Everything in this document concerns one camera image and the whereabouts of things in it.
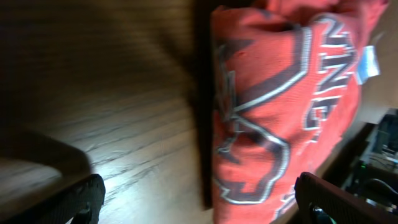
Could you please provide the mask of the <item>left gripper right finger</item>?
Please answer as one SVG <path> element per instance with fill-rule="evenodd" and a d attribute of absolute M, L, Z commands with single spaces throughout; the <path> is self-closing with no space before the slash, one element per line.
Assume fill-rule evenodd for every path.
<path fill-rule="evenodd" d="M 321 208 L 341 224 L 397 224 L 397 216 L 366 203 L 337 186 L 303 172 L 295 183 L 295 199 L 304 223 L 316 223 L 314 208 Z"/>

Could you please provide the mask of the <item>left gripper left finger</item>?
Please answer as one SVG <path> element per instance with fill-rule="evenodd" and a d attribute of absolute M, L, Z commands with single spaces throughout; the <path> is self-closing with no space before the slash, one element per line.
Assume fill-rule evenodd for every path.
<path fill-rule="evenodd" d="M 105 193 L 103 178 L 98 174 L 91 174 L 2 223 L 97 224 Z"/>

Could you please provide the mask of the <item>coral red t-shirt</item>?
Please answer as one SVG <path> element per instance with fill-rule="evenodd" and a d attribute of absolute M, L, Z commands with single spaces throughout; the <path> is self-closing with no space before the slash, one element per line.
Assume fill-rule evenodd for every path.
<path fill-rule="evenodd" d="M 330 155 L 361 95 L 385 0 L 256 1 L 215 9 L 213 220 L 271 223 Z"/>

